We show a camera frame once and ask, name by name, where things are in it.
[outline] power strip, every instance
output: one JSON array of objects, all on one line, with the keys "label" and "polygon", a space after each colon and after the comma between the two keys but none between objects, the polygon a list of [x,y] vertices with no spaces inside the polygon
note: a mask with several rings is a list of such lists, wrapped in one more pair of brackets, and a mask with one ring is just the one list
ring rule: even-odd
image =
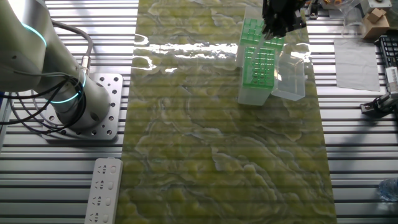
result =
[{"label": "power strip", "polygon": [[95,161],[85,224],[114,224],[122,168],[120,159]]}]

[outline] black cable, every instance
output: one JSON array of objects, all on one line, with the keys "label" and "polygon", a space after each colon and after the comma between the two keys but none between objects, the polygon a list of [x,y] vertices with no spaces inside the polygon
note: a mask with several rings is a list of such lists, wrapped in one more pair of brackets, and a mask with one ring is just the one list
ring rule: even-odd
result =
[{"label": "black cable", "polygon": [[[79,90],[76,89],[76,91],[77,91],[77,92],[80,92],[80,99],[77,101],[77,107],[78,107],[78,108],[76,109],[76,113],[75,113],[75,115],[74,115],[74,118],[71,120],[70,123],[68,123],[68,124],[66,124],[66,125],[64,125],[64,126],[62,126],[62,127],[57,128],[57,127],[53,127],[53,126],[47,125],[47,124],[45,124],[44,122],[39,121],[36,117],[33,117],[33,119],[34,119],[36,122],[38,122],[39,124],[41,124],[41,125],[45,126],[46,128],[48,128],[48,129],[49,129],[48,131],[41,131],[41,130],[37,130],[37,129],[31,128],[29,125],[25,124],[24,122],[22,122],[22,124],[23,124],[27,129],[29,129],[29,130],[31,130],[31,131],[34,131],[34,132],[37,132],[37,133],[41,133],[41,134],[56,133],[56,132],[62,131],[62,130],[64,130],[64,129],[67,129],[67,128],[69,128],[70,126],[76,124],[76,123],[80,120],[80,118],[83,116],[83,113],[84,113],[85,107],[86,107],[86,102],[85,102],[85,101],[83,102],[83,107],[82,107],[82,108],[79,107],[81,100],[82,100],[82,99],[85,99],[85,97],[84,97],[83,86],[81,85],[81,83],[79,83],[78,86],[80,87],[80,89],[79,89]],[[29,115],[32,115],[32,113],[29,112],[29,110],[28,110],[28,109],[26,108],[26,106],[25,106],[25,103],[24,103],[21,99],[19,99],[19,102],[21,103],[23,109],[24,109]],[[17,119],[20,119],[20,118],[19,118],[19,115],[17,114],[15,108],[14,108],[12,105],[11,105],[11,110],[12,110],[12,112],[14,113],[14,115],[16,116],[16,118],[17,118]]]},{"label": "black cable", "polygon": [[39,115],[41,112],[43,112],[43,111],[49,106],[49,104],[50,104],[51,101],[55,98],[55,96],[57,95],[57,93],[62,89],[62,87],[63,87],[67,82],[69,82],[69,80],[70,80],[70,77],[68,77],[68,79],[66,79],[65,81],[61,82],[62,85],[61,85],[60,87],[58,87],[57,90],[55,90],[54,94],[50,97],[50,99],[46,102],[46,104],[44,104],[44,106],[43,106],[40,110],[38,110],[36,113],[34,113],[33,115],[28,116],[28,117],[26,117],[26,118],[24,118],[24,119],[18,119],[18,120],[16,120],[16,121],[0,122],[0,125],[20,124],[20,123],[22,123],[22,122],[24,122],[24,121],[28,121],[28,120],[32,119],[33,117],[36,117],[37,115]]},{"label": "black cable", "polygon": [[52,88],[50,88],[50,89],[48,89],[48,90],[45,90],[44,92],[42,92],[42,93],[38,93],[38,94],[36,94],[36,95],[30,95],[30,96],[6,96],[6,95],[4,95],[4,96],[0,96],[0,98],[5,98],[5,99],[12,99],[12,100],[29,100],[29,99],[32,99],[32,98],[37,98],[37,97],[39,97],[39,96],[43,96],[43,95],[46,95],[47,93],[50,93],[51,91],[54,91],[54,90],[56,90],[57,88],[59,88],[60,86],[63,86],[63,84],[62,84],[63,82],[60,82],[58,85],[56,85],[56,86],[54,86],[54,87],[52,87]]},{"label": "black cable", "polygon": [[[80,106],[80,105],[78,105],[78,108],[76,109],[76,111],[79,111],[79,114],[78,115],[76,115],[75,116],[75,119],[73,119],[72,120],[72,122],[70,122],[69,124],[66,124],[64,127],[62,127],[62,128],[53,128],[53,127],[51,127],[51,128],[49,128],[49,129],[51,129],[51,130],[48,130],[48,131],[41,131],[41,130],[37,130],[37,129],[35,129],[35,128],[31,128],[29,125],[27,125],[25,122],[21,122],[27,129],[29,129],[30,131],[33,131],[33,132],[37,132],[37,133],[40,133],[40,134],[51,134],[51,133],[56,133],[56,132],[59,132],[59,131],[62,131],[62,130],[64,130],[64,129],[67,129],[67,128],[69,128],[69,127],[71,127],[71,126],[73,126],[74,124],[76,124],[79,120],[80,120],[80,118],[83,116],[83,114],[84,114],[84,111],[85,111],[85,108],[86,108],[86,96],[85,95],[82,95],[81,96],[84,100],[82,100],[82,106]],[[13,107],[12,105],[11,105],[11,110],[12,110],[12,112],[14,113],[14,115],[15,115],[15,117],[17,118],[17,119],[20,119],[19,118],[19,116],[18,116],[18,114],[17,114],[17,111],[15,110],[15,107]]]},{"label": "black cable", "polygon": [[78,29],[76,27],[70,26],[70,25],[66,25],[62,22],[57,22],[55,20],[51,20],[53,26],[55,27],[59,27],[61,29],[65,29],[65,30],[69,30],[71,32],[77,33],[82,35],[88,42],[88,47],[87,47],[87,51],[85,56],[90,56],[91,55],[91,51],[93,50],[93,40],[91,39],[91,37],[84,31],[82,31],[81,29]]}]

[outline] plastic bottle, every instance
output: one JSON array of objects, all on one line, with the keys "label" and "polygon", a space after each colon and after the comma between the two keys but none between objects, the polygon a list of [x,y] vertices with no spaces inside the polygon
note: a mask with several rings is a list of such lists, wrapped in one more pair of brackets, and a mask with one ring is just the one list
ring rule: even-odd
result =
[{"label": "plastic bottle", "polygon": [[388,202],[398,201],[398,178],[383,180],[379,184],[380,198]]}]

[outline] white cloth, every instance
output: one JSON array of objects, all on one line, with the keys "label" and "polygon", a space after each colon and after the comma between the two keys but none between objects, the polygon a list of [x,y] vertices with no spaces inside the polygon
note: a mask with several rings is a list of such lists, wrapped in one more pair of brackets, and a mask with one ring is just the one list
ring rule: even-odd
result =
[{"label": "white cloth", "polygon": [[335,40],[337,87],[380,91],[374,44]]}]

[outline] cardboard box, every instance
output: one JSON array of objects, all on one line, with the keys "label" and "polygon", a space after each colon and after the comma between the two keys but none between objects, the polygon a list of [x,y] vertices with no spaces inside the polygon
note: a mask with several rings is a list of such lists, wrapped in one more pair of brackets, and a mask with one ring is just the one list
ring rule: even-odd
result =
[{"label": "cardboard box", "polygon": [[367,14],[367,20],[369,20],[371,23],[376,23],[382,16],[386,15],[386,11],[382,9],[374,9],[370,13]]},{"label": "cardboard box", "polygon": [[363,18],[363,23],[366,27],[366,32],[363,37],[363,39],[368,39],[368,40],[376,40],[378,39],[381,35],[386,33],[387,30],[389,30],[390,25],[387,21],[386,16],[382,16],[376,23],[372,23],[368,19],[369,14],[366,15]]}]

